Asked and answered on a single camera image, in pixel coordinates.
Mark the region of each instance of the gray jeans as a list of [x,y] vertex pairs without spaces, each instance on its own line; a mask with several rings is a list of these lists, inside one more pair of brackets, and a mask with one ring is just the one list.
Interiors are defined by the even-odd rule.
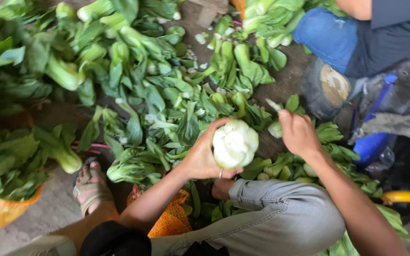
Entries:
[[312,183],[239,179],[229,191],[234,215],[183,235],[151,239],[153,256],[182,255],[206,241],[231,256],[309,256],[344,235],[345,222],[327,191]]

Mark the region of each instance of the black shirt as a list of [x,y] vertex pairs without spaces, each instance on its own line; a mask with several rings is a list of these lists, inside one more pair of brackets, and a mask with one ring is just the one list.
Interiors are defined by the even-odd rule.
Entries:
[[374,76],[410,56],[410,0],[373,0],[372,20],[358,21],[359,41],[345,76]]

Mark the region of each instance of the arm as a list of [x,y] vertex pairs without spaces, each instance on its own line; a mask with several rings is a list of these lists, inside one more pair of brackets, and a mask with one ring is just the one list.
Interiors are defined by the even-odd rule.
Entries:
[[[197,139],[185,159],[160,182],[140,195],[129,205],[118,220],[129,228],[137,228],[149,233],[164,210],[174,199],[181,187],[191,178],[219,177],[221,168],[216,164],[211,151],[211,143],[216,129],[224,125],[231,118],[218,119],[208,126],[207,131]],[[223,178],[232,178],[243,168],[225,169]]]
[[357,20],[371,20],[372,0],[336,0],[336,4]]
[[345,219],[349,237],[362,256],[408,256],[395,229],[322,149],[308,116],[279,112],[283,141],[313,168]]

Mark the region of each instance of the sandal strap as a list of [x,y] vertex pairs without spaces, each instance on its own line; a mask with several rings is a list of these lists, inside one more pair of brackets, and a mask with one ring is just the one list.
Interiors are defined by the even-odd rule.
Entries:
[[78,185],[79,186],[83,186],[83,185],[86,185],[86,183],[88,183],[88,181],[92,178],[93,176],[92,176],[92,174],[91,174],[91,172],[85,172],[84,174],[83,174],[83,177],[82,177],[82,179],[80,180],[80,182],[78,183]]
[[95,190],[95,193],[91,194],[88,196],[80,206],[80,209],[82,210],[82,215],[85,216],[88,208],[94,204],[95,202],[98,201],[113,201],[113,195],[110,192],[110,189],[102,184],[102,183],[91,183],[91,184],[86,184],[83,185],[80,188],[80,192],[83,193],[84,191],[87,190]]
[[97,170],[97,169],[91,169],[88,172],[92,177],[100,177],[103,181],[107,180],[107,175],[102,172],[101,170]]

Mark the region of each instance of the dark shirt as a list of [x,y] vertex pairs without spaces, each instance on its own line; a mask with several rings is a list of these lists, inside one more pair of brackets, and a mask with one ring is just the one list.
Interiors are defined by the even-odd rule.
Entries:
[[[151,256],[151,241],[138,229],[115,221],[95,227],[82,243],[80,256]],[[225,247],[219,250],[206,242],[195,242],[183,256],[229,256]]]
[[357,34],[348,77],[371,77],[409,57],[410,0],[373,0],[372,20],[359,21]]

